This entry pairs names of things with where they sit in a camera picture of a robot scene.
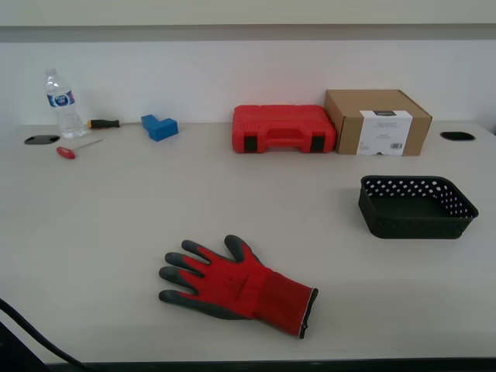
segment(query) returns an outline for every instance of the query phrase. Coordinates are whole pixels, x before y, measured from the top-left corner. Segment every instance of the red plastic case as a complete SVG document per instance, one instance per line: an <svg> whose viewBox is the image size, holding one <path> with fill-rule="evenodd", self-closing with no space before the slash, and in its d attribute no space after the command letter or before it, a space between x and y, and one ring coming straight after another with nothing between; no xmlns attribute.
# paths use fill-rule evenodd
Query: red plastic case
<svg viewBox="0 0 496 372"><path fill-rule="evenodd" d="M336 143L336 130L318 105L238 106L232 130L232 148L237 153L264 153L268 147L328 153Z"/></svg>

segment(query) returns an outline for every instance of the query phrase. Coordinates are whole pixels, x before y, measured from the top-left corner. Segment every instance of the cardboard box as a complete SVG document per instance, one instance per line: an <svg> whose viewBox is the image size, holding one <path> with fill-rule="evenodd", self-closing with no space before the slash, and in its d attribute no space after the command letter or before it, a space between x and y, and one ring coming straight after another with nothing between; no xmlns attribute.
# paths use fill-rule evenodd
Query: cardboard box
<svg viewBox="0 0 496 372"><path fill-rule="evenodd" d="M325 110L341 154L419 155L432 121L399 90L328 90Z"/></svg>

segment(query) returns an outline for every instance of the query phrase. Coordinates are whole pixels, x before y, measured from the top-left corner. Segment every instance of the brown box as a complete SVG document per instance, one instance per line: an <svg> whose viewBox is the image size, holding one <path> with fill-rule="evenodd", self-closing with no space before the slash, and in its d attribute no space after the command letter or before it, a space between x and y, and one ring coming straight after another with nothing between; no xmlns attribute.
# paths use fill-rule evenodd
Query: brown box
<svg viewBox="0 0 496 372"><path fill-rule="evenodd" d="M432 116L399 90L328 90L325 110L337 131L336 150L357 154L364 116L360 111L406 111L412 122L403 155L419 155Z"/></svg>

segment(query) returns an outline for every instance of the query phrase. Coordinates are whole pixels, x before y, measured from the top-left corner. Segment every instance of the glove finger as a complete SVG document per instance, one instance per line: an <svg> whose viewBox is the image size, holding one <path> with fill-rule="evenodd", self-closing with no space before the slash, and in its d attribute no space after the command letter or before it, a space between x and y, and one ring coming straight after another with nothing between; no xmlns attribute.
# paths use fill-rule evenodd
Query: glove finger
<svg viewBox="0 0 496 372"><path fill-rule="evenodd" d="M203 274L207 268L206 264L182 253L169 252L165 255L165 262L197 274Z"/></svg>
<svg viewBox="0 0 496 372"><path fill-rule="evenodd" d="M194 274L172 266L162 267L158 274L162 279L189 288L198 294L198 289L191 283L192 277L195 277Z"/></svg>
<svg viewBox="0 0 496 372"><path fill-rule="evenodd" d="M181 243L181 247L183 250L186 250L190 253L196 254L200 256L202 259L207 260L208 262L212 262L216 258L224 258L219 256L217 253L212 252L211 250L201 246L198 243L192 242L190 240L185 240Z"/></svg>
<svg viewBox="0 0 496 372"><path fill-rule="evenodd" d="M253 254L250 246L238 236L226 236L224 239L224 244L227 246L227 249L231 252L236 262L243 262L244 260L248 260L252 257L260 263L260 260Z"/></svg>
<svg viewBox="0 0 496 372"><path fill-rule="evenodd" d="M161 293L159 293L158 297L163 302L180 305L185 308L191 308L193 310L203 312L206 315L214 316L219 319L227 319L227 320L247 319L244 316L238 315L226 308L223 308L222 306L199 301L195 299L195 296L179 291L173 291L173 290L162 291Z"/></svg>

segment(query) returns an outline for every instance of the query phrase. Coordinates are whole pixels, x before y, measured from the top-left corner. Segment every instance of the water bottle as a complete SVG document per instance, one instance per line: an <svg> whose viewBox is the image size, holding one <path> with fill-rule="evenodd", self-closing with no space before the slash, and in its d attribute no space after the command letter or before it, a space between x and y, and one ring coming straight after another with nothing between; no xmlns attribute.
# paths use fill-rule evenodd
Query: water bottle
<svg viewBox="0 0 496 372"><path fill-rule="evenodd" d="M70 139L84 136L88 128L76 112L71 88L62 77L57 75L57 70L54 68L47 69L45 75L46 96L57 117L60 134Z"/></svg>

